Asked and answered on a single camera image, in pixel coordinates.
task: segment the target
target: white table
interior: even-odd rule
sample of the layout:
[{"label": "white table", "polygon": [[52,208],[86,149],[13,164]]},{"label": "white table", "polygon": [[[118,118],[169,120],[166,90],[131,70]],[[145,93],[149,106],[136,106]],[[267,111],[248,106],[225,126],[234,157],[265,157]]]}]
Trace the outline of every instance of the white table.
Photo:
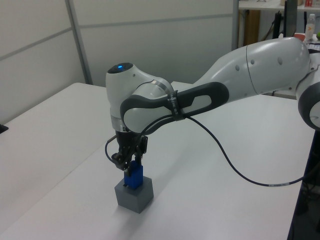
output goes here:
[{"label": "white table", "polygon": [[[86,87],[97,104],[106,102],[104,88]],[[259,95],[196,119],[216,135],[245,176],[282,183],[303,175],[314,131],[302,121],[296,101]],[[111,137],[110,121],[101,121]],[[117,152],[117,144],[108,150]],[[102,145],[0,240],[287,239],[300,184],[261,187],[245,181],[210,136],[189,120],[150,135],[142,163],[145,176],[152,178],[154,199],[141,214],[117,205],[114,186],[123,173],[107,160]]]},{"label": "white table", "polygon": [[[261,11],[281,11],[285,9],[285,6],[280,5],[280,0],[266,0],[266,1],[257,1],[257,0],[241,0],[239,1],[239,10],[261,10]],[[312,13],[320,12],[320,7],[305,7],[305,1],[302,5],[297,7],[298,12],[307,12]],[[239,36],[238,36],[238,47],[243,46],[244,42],[244,32],[245,32],[245,15],[239,18]]]},{"label": "white table", "polygon": [[[248,1],[239,1],[239,10],[270,10],[270,11],[279,11],[284,10],[285,6],[280,5],[280,0],[266,0],[266,1],[257,1],[257,0],[248,0]],[[320,12],[320,7],[305,7],[305,1],[303,4],[297,7],[298,12]]]},{"label": "white table", "polygon": [[110,135],[106,89],[75,83],[0,134],[0,234]]}]

